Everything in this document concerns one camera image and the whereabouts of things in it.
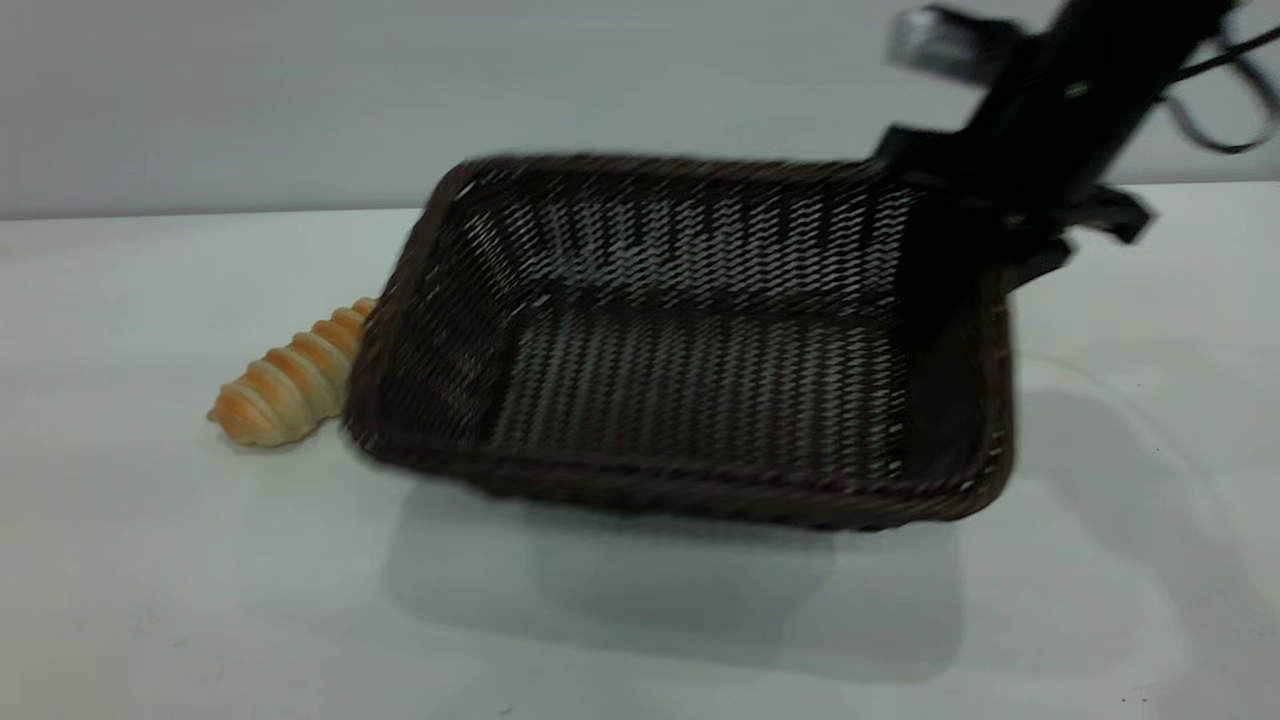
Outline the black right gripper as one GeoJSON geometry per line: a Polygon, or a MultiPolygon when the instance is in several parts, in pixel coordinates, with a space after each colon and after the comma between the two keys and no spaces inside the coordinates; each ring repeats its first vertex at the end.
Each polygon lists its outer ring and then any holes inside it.
{"type": "MultiPolygon", "coordinates": [[[[1084,225],[1137,242],[1151,211],[1103,177],[1153,105],[1152,85],[1125,70],[1069,79],[1024,59],[1006,67],[961,129],[887,129],[879,165],[929,190],[908,215],[905,309],[1004,305],[995,231],[979,211],[1014,225],[1084,225]]],[[[1064,228],[1010,231],[1007,291],[1061,269],[1073,252],[1064,228]]]]}

